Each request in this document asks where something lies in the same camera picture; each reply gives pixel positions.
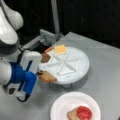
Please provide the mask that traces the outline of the white and blue gripper body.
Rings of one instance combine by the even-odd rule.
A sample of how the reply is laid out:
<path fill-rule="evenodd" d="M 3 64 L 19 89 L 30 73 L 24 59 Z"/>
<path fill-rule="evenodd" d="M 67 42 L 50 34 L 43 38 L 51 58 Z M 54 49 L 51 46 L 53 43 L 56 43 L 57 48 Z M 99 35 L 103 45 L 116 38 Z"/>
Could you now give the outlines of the white and blue gripper body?
<path fill-rule="evenodd" d="M 9 62 L 10 77 L 3 85 L 8 96 L 15 96 L 18 100 L 28 100 L 37 81 L 37 70 L 42 56 L 39 52 L 26 50 L 21 60 Z"/>

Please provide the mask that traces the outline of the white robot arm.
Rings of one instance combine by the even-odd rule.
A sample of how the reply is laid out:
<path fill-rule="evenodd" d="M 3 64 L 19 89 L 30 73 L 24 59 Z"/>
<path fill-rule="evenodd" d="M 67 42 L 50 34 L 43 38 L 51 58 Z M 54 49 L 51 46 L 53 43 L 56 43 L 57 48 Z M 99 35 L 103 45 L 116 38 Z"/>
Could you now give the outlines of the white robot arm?
<path fill-rule="evenodd" d="M 22 26 L 21 14 L 0 0 L 0 85 L 8 96 L 25 102 L 35 87 L 42 56 L 19 47 L 17 30 Z"/>

